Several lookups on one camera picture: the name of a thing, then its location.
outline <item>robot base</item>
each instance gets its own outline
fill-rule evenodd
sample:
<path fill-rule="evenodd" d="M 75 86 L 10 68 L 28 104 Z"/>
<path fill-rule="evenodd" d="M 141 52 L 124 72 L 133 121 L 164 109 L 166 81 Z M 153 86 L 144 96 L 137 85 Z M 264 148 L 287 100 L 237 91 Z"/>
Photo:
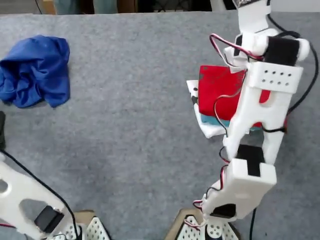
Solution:
<path fill-rule="evenodd" d="M 185 224 L 185 219 L 193 225 L 203 221 L 199 210 L 181 209 L 164 240 L 241 240 L 239 232 L 230 223 L 206 224 L 197 230 Z"/>

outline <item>blue cloth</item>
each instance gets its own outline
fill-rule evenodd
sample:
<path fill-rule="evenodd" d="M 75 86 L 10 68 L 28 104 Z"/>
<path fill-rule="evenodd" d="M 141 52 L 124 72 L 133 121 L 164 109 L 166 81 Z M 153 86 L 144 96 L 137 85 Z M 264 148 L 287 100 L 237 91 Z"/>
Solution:
<path fill-rule="evenodd" d="M 0 61 L 0 99 L 18 108 L 45 100 L 57 107 L 70 98 L 64 38 L 37 35 L 19 41 Z"/>
<path fill-rule="evenodd" d="M 203 114 L 200 114 L 200 115 L 201 115 L 201 122 L 211 124 L 211 125 L 220 126 L 218 120 L 214 116 L 207 116 L 207 115 L 203 115 Z M 221 119 L 221 122 L 226 127 L 229 127 L 230 121 Z M 256 130 L 260 130 L 260 129 L 261 129 L 260 127 L 255 126 L 255 127 L 250 128 L 250 131 L 256 131 Z"/>

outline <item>gray felt surface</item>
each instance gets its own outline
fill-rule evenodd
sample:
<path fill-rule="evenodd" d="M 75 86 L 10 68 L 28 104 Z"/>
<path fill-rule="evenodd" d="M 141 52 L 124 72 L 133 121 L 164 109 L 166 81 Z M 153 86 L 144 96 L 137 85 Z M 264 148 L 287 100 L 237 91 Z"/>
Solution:
<path fill-rule="evenodd" d="M 275 13 L 320 52 L 319 13 Z M 209 42 L 238 34 L 237 14 L 0 17 L 0 58 L 36 34 L 70 45 L 71 99 L 56 109 L 1 105 L 7 151 L 76 210 L 93 209 L 115 240 L 161 240 L 180 208 L 192 206 L 219 177 L 222 138 L 200 131 L 186 80 L 222 61 Z M 296 100 L 314 62 L 303 64 Z M 256 214 L 255 240 L 319 239 L 320 84 L 288 122 L 276 162 L 278 184 Z M 255 133 L 245 140 L 262 142 Z M 248 239 L 250 217 L 236 221 Z M 22 235 L 1 229 L 0 239 Z"/>

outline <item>red book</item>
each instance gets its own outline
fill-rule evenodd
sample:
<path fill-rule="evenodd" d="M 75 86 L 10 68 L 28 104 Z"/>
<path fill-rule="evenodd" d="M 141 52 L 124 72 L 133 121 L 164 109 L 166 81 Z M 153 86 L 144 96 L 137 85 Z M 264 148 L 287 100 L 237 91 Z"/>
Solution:
<path fill-rule="evenodd" d="M 242 87 L 244 71 L 230 73 L 226 66 L 200 67 L 198 86 L 199 112 L 206 116 L 215 117 L 214 103 L 221 95 L 234 95 Z M 270 91 L 263 90 L 260 103 L 268 100 Z M 215 105 L 216 112 L 220 119 L 229 121 L 236 113 L 240 93 L 232 98 L 223 97 Z M 254 127 L 261 127 L 261 123 L 256 123 Z"/>

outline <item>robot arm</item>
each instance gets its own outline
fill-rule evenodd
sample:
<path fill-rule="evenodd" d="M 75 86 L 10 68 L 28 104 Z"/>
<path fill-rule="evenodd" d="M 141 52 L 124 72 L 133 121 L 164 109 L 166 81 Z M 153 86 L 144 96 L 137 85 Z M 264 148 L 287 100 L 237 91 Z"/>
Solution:
<path fill-rule="evenodd" d="M 280 38 L 268 28 L 266 0 L 233 0 L 238 8 L 241 34 L 235 43 L 263 60 L 250 59 L 232 47 L 224 53 L 231 72 L 246 70 L 237 110 L 223 138 L 229 165 L 221 170 L 220 180 L 203 195 L 201 210 L 207 226 L 243 219 L 277 183 L 274 163 L 284 136 L 283 126 L 289 105 L 296 93 L 303 68 L 297 63 L 309 54 L 305 39 Z M 262 91 L 269 91 L 260 103 Z M 243 145 L 241 139 L 255 124 L 262 123 L 261 147 Z M 210 237 L 214 232 L 207 231 Z"/>
<path fill-rule="evenodd" d="M 6 190 L 0 192 L 0 219 L 35 240 L 65 233 L 65 228 L 73 222 L 64 203 L 35 179 L 13 170 L 4 160 L 5 156 L 0 153 L 0 178 L 7 184 Z M 21 207 L 26 199 L 47 204 L 35 221 L 28 219 Z"/>

